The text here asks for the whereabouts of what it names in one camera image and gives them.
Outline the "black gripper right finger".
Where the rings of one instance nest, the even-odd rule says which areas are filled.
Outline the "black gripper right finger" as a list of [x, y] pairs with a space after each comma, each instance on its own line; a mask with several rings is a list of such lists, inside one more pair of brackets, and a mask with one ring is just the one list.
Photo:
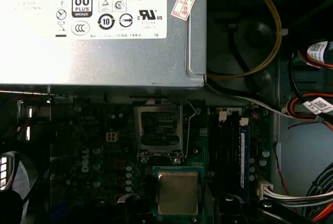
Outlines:
[[203, 186], [207, 223], [312, 223], [311, 220], [272, 200], [246, 205], [231, 194], [221, 194], [211, 181]]

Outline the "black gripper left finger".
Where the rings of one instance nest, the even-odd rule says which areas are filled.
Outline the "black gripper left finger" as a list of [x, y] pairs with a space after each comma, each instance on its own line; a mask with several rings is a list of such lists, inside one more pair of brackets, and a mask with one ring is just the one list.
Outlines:
[[76, 206], [56, 223], [154, 223], [155, 189], [153, 182], [144, 182], [139, 193], [123, 195], [117, 203], [90, 200]]

